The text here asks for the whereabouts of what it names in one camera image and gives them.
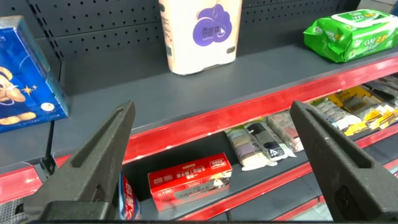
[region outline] store product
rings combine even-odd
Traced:
[[[242,0],[159,0],[172,72],[189,75],[236,58]]]
[[[224,153],[148,174],[158,211],[227,190],[232,167]]]
[[[374,80],[363,85],[374,96],[398,108],[398,91],[385,85],[384,82]]]
[[[67,114],[66,96],[23,17],[0,18],[0,132]]]
[[[366,125],[361,124],[361,118],[339,108],[327,97],[313,101],[312,105],[315,106],[321,114],[325,115],[326,119],[329,120],[331,124],[339,130],[344,131],[347,136],[368,129]]]
[[[288,111],[268,116],[267,124],[293,151],[304,149]]]
[[[127,178],[120,172],[119,176],[119,211],[122,220],[139,220],[141,208]]]
[[[281,159],[286,159],[288,156],[294,155],[285,144],[283,144],[284,147],[279,145],[272,134],[268,131],[272,130],[264,122],[250,122],[245,124],[244,127],[249,131],[250,134],[253,135],[259,145],[263,147],[266,156],[269,157],[270,160],[279,161]]]
[[[359,9],[316,20],[304,32],[304,42],[334,62],[347,62],[396,46],[398,18]]]
[[[329,100],[359,117],[371,129],[388,127],[398,115],[394,108],[360,86],[332,94]]]
[[[266,157],[259,144],[252,138],[244,127],[237,127],[226,131],[235,154],[242,164],[242,171],[249,171],[265,166],[276,166]]]

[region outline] red label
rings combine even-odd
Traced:
[[[152,172],[148,179],[156,207],[162,211],[228,189],[231,172],[221,153]]]
[[[124,206],[126,208],[126,220],[130,220],[134,215],[134,195],[132,193],[132,189],[130,184],[127,181],[127,178],[123,176],[123,184],[124,184],[124,195],[126,196],[126,201]]]

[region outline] red box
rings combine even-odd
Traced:
[[[158,211],[227,190],[232,167],[224,153],[148,174]]]

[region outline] pegboard back panel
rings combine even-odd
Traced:
[[[158,0],[29,0],[61,58],[164,41]],[[243,0],[241,27],[314,19],[359,0]]]
[[[26,0],[0,0],[0,16],[22,15],[35,38],[45,37],[39,22]]]
[[[160,21],[158,0],[30,0],[54,37]]]
[[[301,0],[249,7],[242,10],[241,25],[260,26],[300,16],[330,15],[339,11],[340,2],[341,0]]]
[[[117,50],[133,45],[163,41],[160,22],[71,35],[55,39],[65,57]]]

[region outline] store shelf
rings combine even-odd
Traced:
[[[232,209],[231,216],[234,221],[282,220],[282,214],[314,201],[317,195],[299,178]]]
[[[396,49],[344,64],[321,58],[303,45],[313,20],[241,29],[235,62],[188,77],[169,72],[156,43],[67,60],[71,115],[55,122],[55,157],[78,149],[126,100],[136,120],[125,163],[398,71]]]
[[[226,154],[229,162],[233,166],[229,190],[201,198],[194,202],[186,203],[184,206],[178,206],[162,212],[157,211],[149,191],[148,182],[146,181],[148,172],[175,166],[221,152]],[[300,167],[300,165],[306,162],[307,157],[305,153],[300,152],[297,154],[297,158],[288,158],[283,160],[275,167],[263,167],[250,172],[243,172],[241,171],[242,166],[238,162],[228,138],[224,133],[218,133],[207,138],[199,139],[183,146],[176,147],[173,150],[161,152],[159,154],[128,163],[124,166],[123,171],[127,179],[130,181],[135,195],[137,195],[140,201],[143,220],[175,220],[188,218],[189,214],[192,212],[203,208],[209,208],[209,206],[215,202],[220,202],[223,199],[229,198],[229,200],[231,200],[231,197],[234,197],[241,192],[251,190],[253,187],[256,188],[260,186],[263,191],[277,188],[287,181],[286,178],[289,173],[288,171],[295,170],[295,168]],[[245,193],[245,197],[247,196],[249,196],[249,199],[246,198],[246,200],[253,198],[250,197],[248,192]],[[212,214],[201,212],[201,215],[209,215],[207,218],[211,218],[220,213]]]
[[[36,41],[59,75],[60,62],[47,39]],[[42,185],[33,165],[44,157],[51,131],[51,122],[48,122],[0,133],[0,203],[30,195]]]
[[[391,126],[384,130],[372,133],[356,143],[361,147],[365,147],[365,151],[373,158],[381,163],[386,163],[393,158],[398,157],[398,152],[386,151],[384,146],[386,141],[391,142],[391,138],[398,138],[398,135],[391,136],[385,141],[383,137],[397,133],[397,126]],[[147,179],[147,173],[166,167],[174,166],[184,162],[192,161],[201,157],[206,157],[216,153],[225,152],[228,160],[233,165],[233,176],[231,178],[230,189],[226,192],[218,193],[209,197],[199,199],[197,201],[185,204],[184,206],[176,207],[175,209],[158,212],[150,196]],[[206,138],[202,138],[188,144],[176,147],[173,150],[164,151],[156,155],[152,155],[137,161],[128,163],[124,166],[124,172],[133,186],[133,191],[139,197],[142,206],[142,217],[145,220],[206,220],[217,215],[223,214],[225,211],[231,210],[234,207],[242,205],[251,200],[255,200],[261,195],[268,194],[280,186],[289,184],[297,179],[303,177],[310,189],[316,196],[321,195],[319,187],[315,179],[311,179],[311,167],[307,162],[307,157],[304,152],[297,153],[298,158],[288,158],[280,161],[275,167],[264,167],[250,172],[242,172],[241,165],[238,163],[236,156],[233,153],[228,139],[224,133],[214,134]],[[58,165],[65,162],[66,157],[57,159]],[[306,208],[310,208],[310,204],[304,204],[302,207],[299,203],[291,203],[284,207],[285,212],[292,208],[295,210],[291,213],[286,213],[288,217],[303,212]]]
[[[389,138],[383,139],[382,141],[379,141],[371,146],[364,148],[364,150],[379,163],[384,164],[384,167],[387,170],[391,170],[393,167],[396,167],[398,165],[398,151],[394,147],[397,142],[398,134],[395,134]],[[302,179],[317,195],[318,199],[316,201],[309,200],[301,204],[297,208],[281,215],[277,218],[277,220],[289,220],[303,212],[306,212],[308,209],[311,209],[315,205],[325,202],[325,199],[322,196],[322,192],[319,188],[317,179],[315,178],[313,172],[303,176]]]

